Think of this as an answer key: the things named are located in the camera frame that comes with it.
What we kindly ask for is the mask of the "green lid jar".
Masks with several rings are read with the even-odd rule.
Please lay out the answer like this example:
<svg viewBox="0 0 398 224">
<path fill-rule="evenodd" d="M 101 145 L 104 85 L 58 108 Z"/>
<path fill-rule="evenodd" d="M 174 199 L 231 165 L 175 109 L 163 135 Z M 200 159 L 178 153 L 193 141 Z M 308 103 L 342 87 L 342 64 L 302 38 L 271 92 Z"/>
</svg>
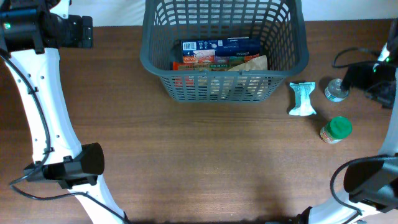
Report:
<svg viewBox="0 0 398 224">
<path fill-rule="evenodd" d="M 353 130 L 351 121 L 343 116 L 331 119 L 320 130 L 320 138 L 328 144 L 336 144 L 347 138 Z"/>
</svg>

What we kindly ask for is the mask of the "beige paper pouch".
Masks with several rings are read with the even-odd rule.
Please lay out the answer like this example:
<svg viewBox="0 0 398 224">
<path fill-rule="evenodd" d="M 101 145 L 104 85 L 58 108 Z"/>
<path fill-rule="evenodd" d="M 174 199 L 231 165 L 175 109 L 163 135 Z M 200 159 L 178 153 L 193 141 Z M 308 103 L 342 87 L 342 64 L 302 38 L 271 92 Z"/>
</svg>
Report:
<svg viewBox="0 0 398 224">
<path fill-rule="evenodd" d="M 222 72 L 239 72 L 249 70 L 267 70 L 267 57 L 260 56 L 248 60 L 244 63 L 227 63 L 227 64 L 214 64 L 212 68 L 215 71 Z M 211 95 L 221 95 L 221 98 L 229 98 L 229 94 L 235 90 L 237 92 L 240 89 L 246 90 L 250 95 L 257 94 L 261 95 L 265 89 L 267 89 L 266 81 L 261 83 L 261 77 L 252 77 L 248 80 L 248 77 L 238 77 L 236 83 L 234 83 L 234 77 L 224 77 L 221 81 L 220 78 L 215 78 L 211 81 Z"/>
</svg>

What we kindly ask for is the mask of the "blue tissue box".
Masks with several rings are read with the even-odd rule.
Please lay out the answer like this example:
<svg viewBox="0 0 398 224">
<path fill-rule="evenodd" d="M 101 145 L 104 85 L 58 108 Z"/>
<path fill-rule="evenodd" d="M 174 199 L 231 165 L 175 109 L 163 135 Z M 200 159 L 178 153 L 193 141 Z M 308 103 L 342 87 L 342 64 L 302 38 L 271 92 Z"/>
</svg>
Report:
<svg viewBox="0 0 398 224">
<path fill-rule="evenodd" d="M 183 63 L 244 63 L 260 56 L 261 42 L 249 37 L 183 40 Z"/>
</svg>

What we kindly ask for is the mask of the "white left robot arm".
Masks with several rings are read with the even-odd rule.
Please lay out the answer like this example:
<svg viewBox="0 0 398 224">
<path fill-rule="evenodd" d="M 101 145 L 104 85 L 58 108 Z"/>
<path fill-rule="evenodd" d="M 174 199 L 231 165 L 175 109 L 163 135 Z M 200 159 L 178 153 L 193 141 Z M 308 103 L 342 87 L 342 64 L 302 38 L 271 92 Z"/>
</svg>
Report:
<svg viewBox="0 0 398 224">
<path fill-rule="evenodd" d="M 69 13 L 70 1 L 1 2 L 1 58 L 16 82 L 32 136 L 33 161 L 20 182 L 56 183 L 93 223 L 127 223 L 104 180 L 98 143 L 81 144 L 60 81 L 61 48 L 93 47 L 93 20 Z"/>
</svg>

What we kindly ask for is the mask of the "silver tin can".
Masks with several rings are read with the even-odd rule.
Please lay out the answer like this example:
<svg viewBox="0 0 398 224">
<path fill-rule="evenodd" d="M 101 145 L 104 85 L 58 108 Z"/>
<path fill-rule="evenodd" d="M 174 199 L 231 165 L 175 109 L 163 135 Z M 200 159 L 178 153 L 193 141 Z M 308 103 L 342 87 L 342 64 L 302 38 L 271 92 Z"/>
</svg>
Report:
<svg viewBox="0 0 398 224">
<path fill-rule="evenodd" d="M 348 97 L 349 90 L 342 89 L 342 82 L 342 79 L 336 78 L 328 83 L 324 91 L 328 100 L 339 103 Z"/>
</svg>

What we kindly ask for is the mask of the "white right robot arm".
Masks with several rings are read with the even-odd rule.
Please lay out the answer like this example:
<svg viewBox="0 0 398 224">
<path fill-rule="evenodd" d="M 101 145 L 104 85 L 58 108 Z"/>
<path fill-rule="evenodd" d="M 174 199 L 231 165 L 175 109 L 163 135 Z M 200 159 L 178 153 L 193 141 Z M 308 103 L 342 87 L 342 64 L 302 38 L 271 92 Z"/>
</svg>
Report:
<svg viewBox="0 0 398 224">
<path fill-rule="evenodd" d="M 308 207 L 292 223 L 355 223 L 363 217 L 397 208 L 397 94 L 392 111 L 379 116 L 371 92 L 397 86 L 397 22 L 306 22 L 309 46 L 333 54 L 332 66 L 345 69 L 342 85 L 354 90 L 345 104 L 354 121 L 347 139 L 364 157 L 345 159 L 330 179 L 331 198 Z"/>
</svg>

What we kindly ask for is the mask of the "grey plastic basket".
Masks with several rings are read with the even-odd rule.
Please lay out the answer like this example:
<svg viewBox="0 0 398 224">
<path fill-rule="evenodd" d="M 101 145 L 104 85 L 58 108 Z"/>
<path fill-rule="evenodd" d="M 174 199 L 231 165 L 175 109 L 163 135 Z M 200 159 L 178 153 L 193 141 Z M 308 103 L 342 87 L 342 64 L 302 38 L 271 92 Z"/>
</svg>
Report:
<svg viewBox="0 0 398 224">
<path fill-rule="evenodd" d="M 177 101 L 263 101 L 308 56 L 300 0 L 146 2 L 141 62 Z"/>
</svg>

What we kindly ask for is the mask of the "San Remo spaghetti packet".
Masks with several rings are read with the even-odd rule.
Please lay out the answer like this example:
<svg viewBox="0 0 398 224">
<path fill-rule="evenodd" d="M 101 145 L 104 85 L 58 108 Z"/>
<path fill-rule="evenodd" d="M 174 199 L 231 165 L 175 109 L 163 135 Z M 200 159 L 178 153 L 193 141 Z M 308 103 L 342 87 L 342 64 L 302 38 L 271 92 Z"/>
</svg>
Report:
<svg viewBox="0 0 398 224">
<path fill-rule="evenodd" d="M 172 62 L 172 70 L 209 70 L 209 71 L 227 71 L 234 67 L 230 63 L 178 63 Z M 182 78 L 174 78 L 175 87 L 182 87 Z M 194 85 L 193 77 L 185 77 L 185 83 L 188 86 Z"/>
</svg>

